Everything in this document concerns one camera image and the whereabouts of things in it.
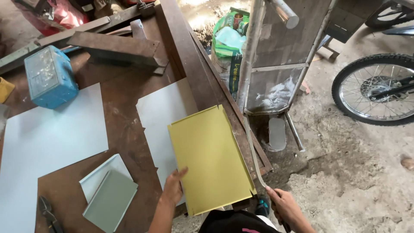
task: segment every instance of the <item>human arm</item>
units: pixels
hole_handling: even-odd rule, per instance
[[[187,174],[187,171],[188,168],[185,167],[180,172],[175,170],[167,177],[148,233],[171,233],[176,205],[183,197],[180,179]]]
[[[316,233],[303,215],[292,194],[281,189],[266,187],[266,192],[272,199],[272,209],[279,225],[282,220],[288,223],[295,233]]]

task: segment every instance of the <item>yellow metal sheet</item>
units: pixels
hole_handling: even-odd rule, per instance
[[[198,215],[256,194],[222,105],[168,126],[189,215]]]

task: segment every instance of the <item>motorcycle tire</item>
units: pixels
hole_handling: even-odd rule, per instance
[[[381,14],[384,10],[392,7],[392,6],[396,6],[398,3],[394,2],[394,1],[388,1],[384,4],[382,4],[380,6],[380,8],[378,8],[366,21],[365,21],[365,25],[370,27],[370,28],[374,28],[374,29],[387,29],[391,26],[397,25],[397,24],[402,24],[408,21],[413,20],[412,18],[408,18],[408,17],[402,17],[399,19],[393,19],[393,20],[388,20],[388,21],[382,21],[378,19],[378,15]]]
[[[351,117],[357,121],[367,124],[378,126],[397,126],[414,122],[414,115],[392,121],[376,121],[372,119],[363,118],[351,112],[349,109],[345,107],[344,103],[341,101],[339,97],[341,92],[340,88],[342,81],[356,70],[374,64],[390,64],[414,69],[414,57],[398,53],[382,53],[360,58],[352,62],[351,64],[347,65],[338,73],[338,75],[335,77],[332,83],[332,97],[334,99],[336,106],[344,113],[345,116]]]

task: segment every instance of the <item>workbench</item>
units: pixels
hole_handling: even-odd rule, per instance
[[[157,55],[169,59],[163,75],[153,74],[151,70],[144,68],[91,63],[88,62],[90,55],[84,50],[68,54],[79,89],[100,83],[109,150],[38,179],[38,195],[50,201],[53,213],[66,233],[99,232],[94,224],[82,216],[87,202],[79,181],[117,153],[121,155],[134,182],[139,185],[117,232],[143,233],[148,231],[162,188],[135,105],[139,98],[184,77],[188,78],[199,111],[203,110],[201,108],[204,105],[210,107],[208,106],[209,100],[223,105],[251,177],[253,179],[256,177],[243,128],[242,114],[214,70],[201,43],[184,20],[176,2],[174,0],[161,1],[161,5],[156,6],[156,15],[142,19],[142,23],[147,38],[160,41]],[[187,32],[184,33],[184,37],[177,38],[183,31]],[[186,56],[194,58],[194,54],[198,59],[190,59],[191,63],[183,64],[182,61]],[[197,67],[200,64],[202,70],[188,69],[189,66]],[[15,90],[5,102],[11,108],[9,117],[36,107],[30,101],[23,67],[4,74],[3,78],[15,85]],[[204,92],[198,93],[195,92],[196,89],[212,91],[214,94],[211,96],[211,93],[210,95]],[[1,149],[3,139],[4,135],[0,142]],[[272,167],[255,137],[253,140],[259,163],[261,163],[260,172],[265,174]],[[176,208],[176,214],[185,212],[185,204]],[[38,210],[36,232],[48,232],[46,221]]]

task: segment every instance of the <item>paint can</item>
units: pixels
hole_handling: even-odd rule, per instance
[[[246,33],[247,33],[247,28],[249,27],[249,22],[244,22],[244,21],[241,21],[239,24],[238,24],[238,28],[237,28],[237,31],[240,33],[240,34],[242,34],[242,35],[246,35]]]
[[[237,31],[238,29],[238,25],[240,24],[240,22],[243,21],[243,15],[240,13],[237,13],[234,15],[234,21],[233,21],[233,29]]]

